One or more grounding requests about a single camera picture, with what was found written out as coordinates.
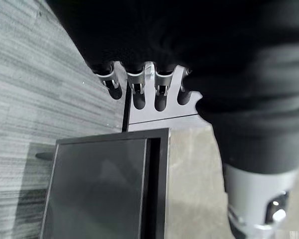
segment black fabric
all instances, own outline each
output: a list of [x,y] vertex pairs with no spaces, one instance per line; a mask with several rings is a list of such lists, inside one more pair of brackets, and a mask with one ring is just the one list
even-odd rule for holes
[[[261,173],[299,165],[299,0],[48,3],[92,70],[108,61],[191,69],[184,85],[204,96],[196,108],[223,162]],[[279,146],[290,150],[285,166],[265,168],[281,165]]]

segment silver bracket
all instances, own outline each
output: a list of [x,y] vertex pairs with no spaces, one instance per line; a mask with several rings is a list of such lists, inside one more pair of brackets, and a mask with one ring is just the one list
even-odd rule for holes
[[133,95],[136,94],[135,92],[135,85],[139,84],[140,85],[140,93],[144,94],[144,86],[145,86],[145,70],[143,67],[143,70],[140,73],[137,74],[132,74],[127,72],[127,76],[128,76],[128,82],[129,82],[129,86],[132,90]]
[[110,74],[108,74],[108,75],[105,75],[105,76],[103,76],[103,75],[99,75],[99,74],[96,74],[96,75],[99,77],[101,83],[102,83],[106,88],[108,88],[109,90],[110,90],[110,88],[106,85],[106,82],[108,82],[108,81],[111,81],[111,83],[112,83],[114,89],[117,89],[117,88],[119,87],[119,85],[120,85],[119,78],[118,78],[118,76],[116,75],[114,69],[112,69],[112,72],[111,72]]
[[168,90],[170,88],[171,80],[173,78],[174,72],[170,73],[169,75],[161,75],[155,71],[155,89],[156,95],[159,96],[159,87],[165,86],[164,96],[167,96]]

